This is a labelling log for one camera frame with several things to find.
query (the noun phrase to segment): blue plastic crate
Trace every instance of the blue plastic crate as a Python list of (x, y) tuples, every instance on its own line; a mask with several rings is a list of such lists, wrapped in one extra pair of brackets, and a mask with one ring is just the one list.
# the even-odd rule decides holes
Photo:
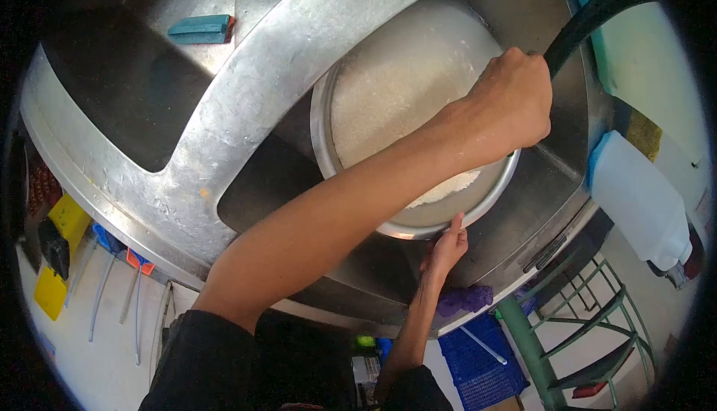
[(520, 394), (529, 383), (496, 318), (483, 314), (464, 327), (508, 361), (505, 366), (497, 362), (460, 329), (438, 338), (466, 411), (482, 410)]

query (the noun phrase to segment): purple cloth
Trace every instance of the purple cloth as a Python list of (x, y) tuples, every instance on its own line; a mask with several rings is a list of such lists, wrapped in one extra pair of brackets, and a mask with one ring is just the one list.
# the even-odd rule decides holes
[(436, 311), (444, 318), (456, 314), (461, 308), (472, 313), (493, 303), (493, 289), (489, 286), (473, 285), (462, 290), (442, 293)]

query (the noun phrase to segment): black hose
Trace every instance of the black hose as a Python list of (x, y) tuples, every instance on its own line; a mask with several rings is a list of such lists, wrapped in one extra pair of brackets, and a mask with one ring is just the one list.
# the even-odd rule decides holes
[(625, 9), (652, 0), (590, 0), (580, 8), (558, 33), (543, 57), (550, 69), (550, 79), (560, 71), (570, 55), (595, 30)]

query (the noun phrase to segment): metal pot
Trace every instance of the metal pot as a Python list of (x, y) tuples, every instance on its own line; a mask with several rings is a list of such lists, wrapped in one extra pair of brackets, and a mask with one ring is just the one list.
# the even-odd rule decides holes
[[(454, 84), (459, 86), (457, 90), (461, 91), (460, 97), (475, 83), (490, 58), (500, 53), (500, 46), (485, 24), (462, 0), (421, 0), (374, 31), (314, 86), (310, 111), (311, 143), (324, 178), (344, 169), (336, 154), (331, 127), (331, 105), (337, 85), (339, 92), (336, 97), (345, 92), (341, 90), (345, 83), (358, 80), (354, 84), (362, 84), (372, 80), (376, 73), (390, 65), (388, 83), (400, 81), (404, 77), (407, 81), (382, 90), (385, 95), (390, 96), (393, 92), (402, 95), (406, 90), (412, 90), (407, 94), (408, 98), (418, 97), (421, 102), (434, 101), (435, 95), (426, 98), (424, 91), (418, 91), (422, 87), (414, 86), (422, 82), (422, 75), (426, 75), (427, 83), (431, 85), (435, 85), (436, 79), (450, 79), (448, 87), (453, 88)], [(422, 61), (426, 59), (432, 62), (424, 64)], [(406, 67), (423, 67), (425, 71), (413, 72)], [(353, 78), (351, 74), (355, 73), (362, 77)], [(359, 95), (358, 104), (366, 104), (363, 98), (368, 100), (368, 97)], [(440, 97), (440, 101), (445, 104), (445, 96)], [(432, 103), (430, 108), (438, 111), (440, 105)], [(520, 150), (517, 150), (509, 157), (480, 167), (478, 178), (465, 189), (430, 204), (404, 209), (383, 223), (377, 231), (404, 240), (425, 240), (446, 228), (459, 211), (465, 212), (463, 225), (472, 224), (503, 193), (513, 176), (519, 156)]]

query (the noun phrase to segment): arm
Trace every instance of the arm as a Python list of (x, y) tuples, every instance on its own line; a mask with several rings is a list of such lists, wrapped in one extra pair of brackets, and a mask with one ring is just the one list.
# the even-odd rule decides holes
[(237, 238), (212, 266), (194, 308), (253, 333), (266, 308), (330, 271), (418, 196), (545, 137), (551, 101), (543, 57), (508, 50), (491, 60), (466, 97), (420, 129), (306, 191)]
[(453, 218), (448, 232), (438, 240), (432, 253), (421, 263), (422, 275), (416, 296), (408, 308), (406, 322), (381, 368), (373, 394), (381, 404), (401, 373), (423, 364), (426, 340), (438, 305), (438, 295), (448, 272), (468, 250), (468, 233), (460, 228), (462, 220), (462, 213)]

